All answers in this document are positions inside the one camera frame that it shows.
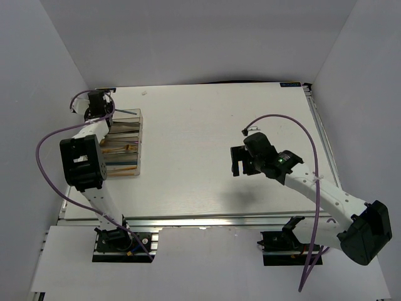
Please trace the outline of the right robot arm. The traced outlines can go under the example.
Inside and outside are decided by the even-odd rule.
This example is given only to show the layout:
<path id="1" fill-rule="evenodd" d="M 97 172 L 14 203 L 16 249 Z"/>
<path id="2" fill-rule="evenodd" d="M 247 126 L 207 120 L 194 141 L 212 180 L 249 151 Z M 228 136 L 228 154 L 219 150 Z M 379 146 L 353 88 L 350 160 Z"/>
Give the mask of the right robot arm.
<path id="1" fill-rule="evenodd" d="M 268 138 L 256 132 L 241 146 L 231 147 L 232 173 L 264 174 L 326 211 L 334 220 L 320 222 L 315 246 L 341 250 L 359 265 L 368 265 L 392 239 L 388 208 L 376 200 L 368 203 L 318 178 L 302 158 L 289 150 L 277 152 Z"/>

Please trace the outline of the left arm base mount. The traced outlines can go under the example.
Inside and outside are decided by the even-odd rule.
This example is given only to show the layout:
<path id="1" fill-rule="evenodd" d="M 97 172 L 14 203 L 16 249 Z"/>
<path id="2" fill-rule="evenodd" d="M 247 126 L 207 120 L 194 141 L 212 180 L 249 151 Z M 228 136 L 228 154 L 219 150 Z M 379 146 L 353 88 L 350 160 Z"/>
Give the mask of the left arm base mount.
<path id="1" fill-rule="evenodd" d="M 95 228 L 96 240 L 93 248 L 93 263 L 151 263 L 152 233 L 136 232 L 141 244 L 151 258 L 143 250 L 140 243 L 128 232 L 117 228 L 113 231 Z"/>

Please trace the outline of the gold fork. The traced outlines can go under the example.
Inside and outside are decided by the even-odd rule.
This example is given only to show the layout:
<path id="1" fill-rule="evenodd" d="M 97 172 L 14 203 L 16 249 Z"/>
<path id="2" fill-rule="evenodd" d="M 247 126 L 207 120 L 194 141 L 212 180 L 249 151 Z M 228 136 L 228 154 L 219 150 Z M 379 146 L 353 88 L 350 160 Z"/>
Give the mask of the gold fork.
<path id="1" fill-rule="evenodd" d="M 138 152 L 138 145 L 125 144 L 118 147 L 102 147 L 103 154 L 126 154 Z"/>

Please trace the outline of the black knife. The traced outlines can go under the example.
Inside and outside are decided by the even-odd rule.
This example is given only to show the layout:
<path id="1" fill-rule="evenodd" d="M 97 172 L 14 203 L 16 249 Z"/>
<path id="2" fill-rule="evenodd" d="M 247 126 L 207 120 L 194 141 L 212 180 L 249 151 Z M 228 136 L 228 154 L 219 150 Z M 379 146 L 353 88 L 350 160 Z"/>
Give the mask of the black knife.
<path id="1" fill-rule="evenodd" d="M 110 127 L 109 134 L 124 134 L 129 132 L 139 132 L 141 128 L 138 122 L 114 122 Z"/>

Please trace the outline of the blue knife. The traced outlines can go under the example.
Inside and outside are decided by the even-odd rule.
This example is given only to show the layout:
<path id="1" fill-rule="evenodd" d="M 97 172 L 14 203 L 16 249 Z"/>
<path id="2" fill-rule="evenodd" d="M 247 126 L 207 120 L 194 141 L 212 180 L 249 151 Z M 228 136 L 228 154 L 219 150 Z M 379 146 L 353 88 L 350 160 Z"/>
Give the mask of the blue knife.
<path id="1" fill-rule="evenodd" d="M 121 112 L 121 113 L 125 113 L 125 114 L 130 114 L 130 115 L 137 115 L 137 113 L 132 110 L 115 109 L 115 112 Z"/>

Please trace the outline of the iridescent rainbow fork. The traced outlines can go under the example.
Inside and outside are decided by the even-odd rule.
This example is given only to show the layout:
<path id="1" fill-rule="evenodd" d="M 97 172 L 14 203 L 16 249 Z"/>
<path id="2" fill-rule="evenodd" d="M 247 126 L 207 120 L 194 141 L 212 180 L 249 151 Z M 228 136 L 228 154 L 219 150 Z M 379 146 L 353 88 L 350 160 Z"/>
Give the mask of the iridescent rainbow fork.
<path id="1" fill-rule="evenodd" d="M 138 160 L 133 160 L 133 161 L 106 161 L 105 164 L 107 166 L 136 166 L 138 164 Z"/>

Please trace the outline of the orange chopstick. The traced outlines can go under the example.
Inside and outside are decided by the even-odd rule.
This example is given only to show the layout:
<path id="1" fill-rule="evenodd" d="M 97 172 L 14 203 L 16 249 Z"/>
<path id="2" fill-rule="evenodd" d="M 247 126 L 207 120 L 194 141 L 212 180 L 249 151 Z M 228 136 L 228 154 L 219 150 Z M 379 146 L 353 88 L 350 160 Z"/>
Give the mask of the orange chopstick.
<path id="1" fill-rule="evenodd" d="M 107 166 L 107 175 L 110 177 L 136 176 L 136 166 Z"/>

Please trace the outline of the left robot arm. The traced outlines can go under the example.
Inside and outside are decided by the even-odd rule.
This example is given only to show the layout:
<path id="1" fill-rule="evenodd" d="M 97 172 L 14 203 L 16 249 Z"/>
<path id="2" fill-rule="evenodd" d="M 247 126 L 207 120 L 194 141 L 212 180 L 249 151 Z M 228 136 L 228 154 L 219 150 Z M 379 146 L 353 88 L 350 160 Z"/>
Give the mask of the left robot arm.
<path id="1" fill-rule="evenodd" d="M 100 148 L 112 125 L 114 91 L 102 88 L 87 92 L 88 106 L 82 111 L 85 124 L 72 138 L 60 142 L 60 152 L 68 185 L 86 198 L 89 210 L 100 222 L 95 231 L 118 250 L 126 250 L 133 236 L 123 229 L 125 218 L 106 187 L 107 166 Z"/>

